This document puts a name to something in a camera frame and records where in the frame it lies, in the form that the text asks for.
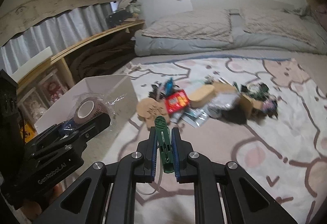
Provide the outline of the person's left hand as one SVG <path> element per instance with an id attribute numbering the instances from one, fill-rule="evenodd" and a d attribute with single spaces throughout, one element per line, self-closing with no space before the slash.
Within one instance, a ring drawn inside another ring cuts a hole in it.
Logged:
<path id="1" fill-rule="evenodd" d="M 55 185 L 50 191 L 45 193 L 43 197 L 37 201 L 25 200 L 23 206 L 21 207 L 22 213 L 31 221 L 34 221 L 41 213 L 49 207 L 61 194 L 63 193 L 63 188 L 61 184 Z"/>

